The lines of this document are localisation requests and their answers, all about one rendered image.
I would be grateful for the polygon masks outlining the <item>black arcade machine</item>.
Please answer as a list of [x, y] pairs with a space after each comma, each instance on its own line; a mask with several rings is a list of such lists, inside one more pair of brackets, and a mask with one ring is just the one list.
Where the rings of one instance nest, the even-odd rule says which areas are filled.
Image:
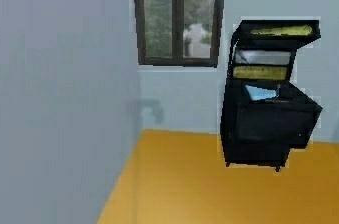
[[291, 83], [297, 51], [320, 39], [317, 19], [243, 20], [233, 32], [222, 102], [225, 163], [280, 170], [307, 147], [322, 107]]

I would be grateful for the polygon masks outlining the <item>dark framed window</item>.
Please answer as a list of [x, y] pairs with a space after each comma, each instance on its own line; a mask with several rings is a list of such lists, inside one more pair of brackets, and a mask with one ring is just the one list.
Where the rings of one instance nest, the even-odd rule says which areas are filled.
[[217, 67], [224, 0], [134, 0], [138, 63]]

